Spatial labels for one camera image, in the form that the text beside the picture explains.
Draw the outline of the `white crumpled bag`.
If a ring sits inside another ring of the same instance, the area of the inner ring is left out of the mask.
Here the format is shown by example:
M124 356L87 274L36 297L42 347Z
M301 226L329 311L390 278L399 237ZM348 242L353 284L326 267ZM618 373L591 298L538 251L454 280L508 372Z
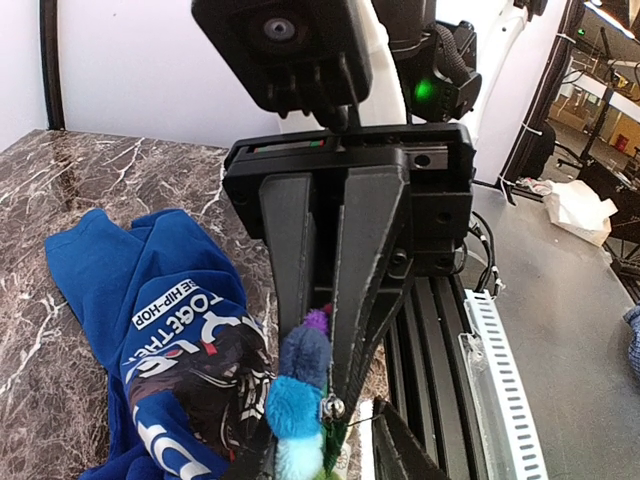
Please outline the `white crumpled bag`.
M543 199L553 225L601 247L612 231L611 217L618 212L614 202L599 195L581 180L568 183L546 181L550 193Z

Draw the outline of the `rainbow flower plush brooch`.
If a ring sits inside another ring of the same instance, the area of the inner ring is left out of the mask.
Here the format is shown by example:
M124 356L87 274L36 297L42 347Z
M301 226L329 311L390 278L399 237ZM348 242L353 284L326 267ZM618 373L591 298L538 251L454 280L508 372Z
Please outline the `rainbow flower plush brooch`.
M310 310L284 338L278 375L266 401L266 418L276 438L277 479L337 479L325 465L329 320L332 306Z

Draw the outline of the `checked cloth on floor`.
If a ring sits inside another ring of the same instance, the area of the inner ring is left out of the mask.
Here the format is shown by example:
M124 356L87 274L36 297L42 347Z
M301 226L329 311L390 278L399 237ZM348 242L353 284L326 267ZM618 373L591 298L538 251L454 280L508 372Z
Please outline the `checked cloth on floor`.
M637 378L640 377L640 305L636 304L623 316L631 329L632 338L628 347L630 367Z

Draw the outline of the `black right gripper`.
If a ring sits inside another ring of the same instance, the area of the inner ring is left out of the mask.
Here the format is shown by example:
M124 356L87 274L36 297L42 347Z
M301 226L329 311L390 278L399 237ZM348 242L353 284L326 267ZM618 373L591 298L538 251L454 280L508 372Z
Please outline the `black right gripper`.
M223 186L247 233L266 243L284 339L311 305L316 254L333 261L333 392L355 409L370 361L368 323L391 275L457 272L471 215L475 150L458 123L362 127L245 139Z

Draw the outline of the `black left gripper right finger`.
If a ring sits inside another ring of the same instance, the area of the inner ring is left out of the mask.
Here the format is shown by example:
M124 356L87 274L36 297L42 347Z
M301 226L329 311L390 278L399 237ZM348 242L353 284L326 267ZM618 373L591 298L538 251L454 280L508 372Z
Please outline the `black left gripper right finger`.
M377 480L448 479L394 407L379 397L373 402L372 435Z

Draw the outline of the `black front aluminium rail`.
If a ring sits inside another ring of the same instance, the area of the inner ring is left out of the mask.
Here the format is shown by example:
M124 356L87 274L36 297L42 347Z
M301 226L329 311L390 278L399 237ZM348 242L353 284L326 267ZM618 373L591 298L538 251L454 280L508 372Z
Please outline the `black front aluminium rail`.
M384 341L391 403L451 479L487 479L488 467L459 336L471 331L460 279L420 277Z

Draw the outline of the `right black frame post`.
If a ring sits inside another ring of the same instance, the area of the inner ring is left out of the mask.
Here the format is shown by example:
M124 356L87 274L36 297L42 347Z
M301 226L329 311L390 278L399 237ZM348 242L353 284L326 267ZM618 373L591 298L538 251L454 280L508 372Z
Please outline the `right black frame post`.
M44 101L49 130L66 129L60 78L58 1L39 1L39 39Z

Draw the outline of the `blue printed t-shirt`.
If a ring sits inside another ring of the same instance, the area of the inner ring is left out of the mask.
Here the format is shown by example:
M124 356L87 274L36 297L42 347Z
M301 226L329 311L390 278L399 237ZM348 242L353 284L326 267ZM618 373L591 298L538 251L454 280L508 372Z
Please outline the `blue printed t-shirt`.
M263 326L224 252L177 209L129 229L94 209L45 250L108 374L109 454L86 477L222 477L273 379Z

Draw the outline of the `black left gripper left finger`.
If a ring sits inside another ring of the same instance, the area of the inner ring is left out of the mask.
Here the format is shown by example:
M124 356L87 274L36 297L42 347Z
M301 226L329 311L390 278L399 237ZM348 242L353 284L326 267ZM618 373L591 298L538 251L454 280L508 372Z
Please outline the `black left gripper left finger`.
M229 468L231 480L273 480L275 475L276 439L270 429L256 432L249 446Z

